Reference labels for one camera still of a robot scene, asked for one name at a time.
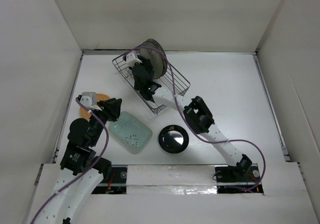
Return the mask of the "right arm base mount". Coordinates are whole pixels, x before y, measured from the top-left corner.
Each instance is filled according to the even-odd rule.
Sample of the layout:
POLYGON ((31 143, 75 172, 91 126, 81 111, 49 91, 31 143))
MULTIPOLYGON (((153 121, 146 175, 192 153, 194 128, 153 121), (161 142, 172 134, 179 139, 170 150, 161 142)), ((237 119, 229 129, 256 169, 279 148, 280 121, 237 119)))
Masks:
POLYGON ((236 176, 233 169, 227 165, 214 167, 212 179, 216 181, 218 194, 262 194, 264 192, 261 182, 254 189, 247 191, 261 178, 257 164, 253 164, 244 176, 236 176))

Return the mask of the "dark blue leaf-shaped dish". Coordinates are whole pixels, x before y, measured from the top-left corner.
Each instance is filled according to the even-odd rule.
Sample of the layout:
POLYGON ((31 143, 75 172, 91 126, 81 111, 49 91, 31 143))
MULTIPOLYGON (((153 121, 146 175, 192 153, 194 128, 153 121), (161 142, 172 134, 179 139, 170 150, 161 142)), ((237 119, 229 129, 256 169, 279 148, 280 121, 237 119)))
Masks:
POLYGON ((139 60, 141 61, 141 65, 146 69, 146 71, 152 76, 152 78, 154 78, 154 74, 155 74, 155 71, 154 71, 154 68, 151 64, 151 60, 150 59, 147 59, 145 58, 144 56, 142 55, 138 55, 138 58, 139 60))

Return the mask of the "cream plate with tree pattern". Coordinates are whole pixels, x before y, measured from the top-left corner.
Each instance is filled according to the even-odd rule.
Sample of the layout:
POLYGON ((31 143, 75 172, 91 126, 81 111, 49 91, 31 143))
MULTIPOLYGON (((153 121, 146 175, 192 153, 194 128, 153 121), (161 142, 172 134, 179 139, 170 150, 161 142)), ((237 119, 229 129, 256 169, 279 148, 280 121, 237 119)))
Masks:
POLYGON ((139 54, 146 59, 149 59, 154 70, 154 79, 158 79, 165 75, 168 62, 166 60, 166 54, 162 46, 154 39, 147 39, 141 44, 143 47, 140 48, 139 54))

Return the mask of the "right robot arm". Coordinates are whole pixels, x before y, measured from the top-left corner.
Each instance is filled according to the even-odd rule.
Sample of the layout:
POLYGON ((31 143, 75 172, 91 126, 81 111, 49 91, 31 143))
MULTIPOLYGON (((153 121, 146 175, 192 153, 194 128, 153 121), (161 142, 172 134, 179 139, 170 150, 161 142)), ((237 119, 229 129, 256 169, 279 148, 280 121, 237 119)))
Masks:
POLYGON ((155 82, 154 69, 148 59, 136 58, 130 61, 128 66, 133 74, 134 89, 145 100, 165 105, 179 112, 190 131, 202 137, 203 142, 213 145, 222 155, 228 165, 227 173, 233 182, 240 182, 249 175, 252 161, 219 130, 213 114, 201 97, 185 98, 176 93, 174 77, 172 77, 171 90, 155 82))

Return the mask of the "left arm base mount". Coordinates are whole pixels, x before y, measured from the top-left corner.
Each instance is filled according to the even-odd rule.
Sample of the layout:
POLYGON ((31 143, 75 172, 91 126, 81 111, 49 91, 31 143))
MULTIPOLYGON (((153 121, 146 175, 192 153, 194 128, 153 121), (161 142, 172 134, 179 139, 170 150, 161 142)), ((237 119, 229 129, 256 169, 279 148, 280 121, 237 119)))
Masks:
POLYGON ((108 179, 104 179, 92 191, 93 195, 121 195, 127 193, 127 166, 112 166, 108 179))

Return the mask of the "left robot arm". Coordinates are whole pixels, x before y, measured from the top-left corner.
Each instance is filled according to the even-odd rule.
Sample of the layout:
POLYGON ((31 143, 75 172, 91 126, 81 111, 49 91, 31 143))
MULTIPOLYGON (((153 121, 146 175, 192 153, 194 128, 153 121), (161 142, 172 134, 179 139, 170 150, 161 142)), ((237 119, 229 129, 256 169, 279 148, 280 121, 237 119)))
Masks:
POLYGON ((96 155, 93 147, 108 130, 106 123, 118 120, 122 100, 97 101, 95 93, 87 92, 76 102, 90 118, 77 118, 71 123, 58 178, 51 196, 33 217, 33 224, 74 224, 92 191, 112 177, 111 161, 96 155))

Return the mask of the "light green rectangular tray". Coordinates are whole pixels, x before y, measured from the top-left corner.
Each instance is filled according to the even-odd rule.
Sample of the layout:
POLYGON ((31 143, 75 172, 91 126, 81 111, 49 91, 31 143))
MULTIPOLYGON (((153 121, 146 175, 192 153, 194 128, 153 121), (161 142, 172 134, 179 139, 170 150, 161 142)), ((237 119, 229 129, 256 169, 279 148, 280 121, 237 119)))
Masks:
POLYGON ((140 153, 153 136, 152 130, 129 112, 121 112, 108 130, 131 153, 140 153))

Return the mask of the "metal front rail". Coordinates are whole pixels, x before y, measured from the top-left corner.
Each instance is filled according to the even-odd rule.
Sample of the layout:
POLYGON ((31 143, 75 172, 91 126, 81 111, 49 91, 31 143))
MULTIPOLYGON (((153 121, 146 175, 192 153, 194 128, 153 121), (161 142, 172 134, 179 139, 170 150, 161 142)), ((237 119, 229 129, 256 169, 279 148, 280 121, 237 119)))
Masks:
POLYGON ((217 182, 216 178, 209 176, 208 178, 195 178, 195 179, 185 179, 185 178, 175 178, 169 176, 169 179, 150 179, 143 180, 138 178, 138 180, 116 180, 114 179, 111 183, 107 181, 102 181, 98 184, 99 187, 126 187, 126 186, 213 186, 213 185, 222 185, 222 186, 253 186, 256 182, 252 179, 245 179, 244 181, 238 183, 222 183, 217 182))

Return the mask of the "black round glossy plate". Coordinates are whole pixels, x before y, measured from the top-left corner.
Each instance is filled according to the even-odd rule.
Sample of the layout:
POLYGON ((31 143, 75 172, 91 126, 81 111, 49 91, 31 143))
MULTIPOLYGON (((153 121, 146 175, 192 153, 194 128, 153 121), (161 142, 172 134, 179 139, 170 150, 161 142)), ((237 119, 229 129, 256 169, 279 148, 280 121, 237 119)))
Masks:
POLYGON ((179 154, 189 145, 187 131, 179 125, 168 125, 158 135, 160 147, 169 154, 179 154))

